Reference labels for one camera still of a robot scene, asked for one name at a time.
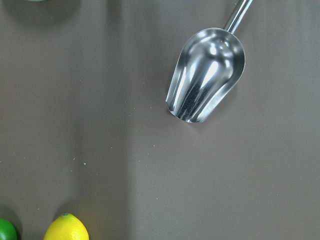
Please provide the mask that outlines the whole yellow lemon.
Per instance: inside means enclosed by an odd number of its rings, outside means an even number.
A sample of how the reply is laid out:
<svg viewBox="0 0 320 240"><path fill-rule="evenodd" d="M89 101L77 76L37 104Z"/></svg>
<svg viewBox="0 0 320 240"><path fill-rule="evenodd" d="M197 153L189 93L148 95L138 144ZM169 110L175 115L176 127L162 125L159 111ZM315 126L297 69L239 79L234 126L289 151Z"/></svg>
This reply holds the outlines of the whole yellow lemon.
<svg viewBox="0 0 320 240"><path fill-rule="evenodd" d="M89 240L85 225L74 215L63 213L48 227L44 240Z"/></svg>

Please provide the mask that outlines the green lime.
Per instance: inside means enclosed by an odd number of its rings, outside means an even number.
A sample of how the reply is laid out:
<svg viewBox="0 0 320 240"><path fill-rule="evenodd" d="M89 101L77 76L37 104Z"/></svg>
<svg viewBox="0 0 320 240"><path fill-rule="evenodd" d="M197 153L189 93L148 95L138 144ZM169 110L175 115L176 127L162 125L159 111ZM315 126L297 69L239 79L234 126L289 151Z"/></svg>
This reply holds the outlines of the green lime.
<svg viewBox="0 0 320 240"><path fill-rule="evenodd" d="M0 219L0 240L18 240L15 227L4 218Z"/></svg>

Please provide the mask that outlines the steel ice scoop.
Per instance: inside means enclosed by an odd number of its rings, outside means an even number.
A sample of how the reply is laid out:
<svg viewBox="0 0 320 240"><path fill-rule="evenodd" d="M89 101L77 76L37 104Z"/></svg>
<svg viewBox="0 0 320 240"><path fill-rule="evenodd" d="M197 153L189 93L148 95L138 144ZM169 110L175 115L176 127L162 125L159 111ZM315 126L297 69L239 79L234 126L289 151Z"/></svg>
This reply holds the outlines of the steel ice scoop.
<svg viewBox="0 0 320 240"><path fill-rule="evenodd" d="M251 4L238 1L223 28L203 29L184 44L165 99L173 116L187 123L204 122L238 83L246 54L235 31Z"/></svg>

